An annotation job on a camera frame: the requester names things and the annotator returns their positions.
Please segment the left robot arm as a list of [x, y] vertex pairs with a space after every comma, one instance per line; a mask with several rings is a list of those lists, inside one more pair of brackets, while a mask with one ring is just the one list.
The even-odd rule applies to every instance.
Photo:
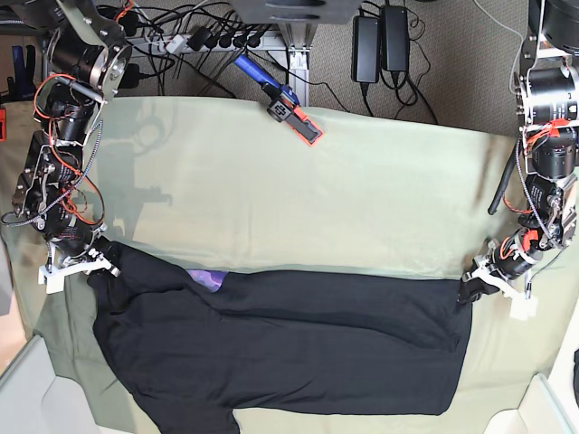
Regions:
[[487, 243], [460, 279], [458, 301], [467, 305], [501, 294], [518, 320], [534, 316], [533, 270], [550, 250], [574, 241], [578, 212], [578, 3], [531, 1], [527, 34], [518, 52], [512, 90], [519, 135], [488, 208], [504, 204], [518, 227]]

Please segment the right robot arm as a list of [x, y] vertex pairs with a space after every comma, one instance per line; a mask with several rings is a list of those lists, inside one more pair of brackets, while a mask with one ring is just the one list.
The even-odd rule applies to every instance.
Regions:
[[7, 227], [32, 226], [47, 245], [38, 282], [49, 294], [63, 291], [67, 277], [104, 270], [119, 275], [103, 237], [105, 218], [84, 216], [73, 201], [100, 148], [102, 111], [118, 92], [132, 48], [120, 22], [127, 1], [104, 15], [92, 1], [4, 1], [40, 34], [50, 74], [33, 94], [33, 132], [12, 196]]

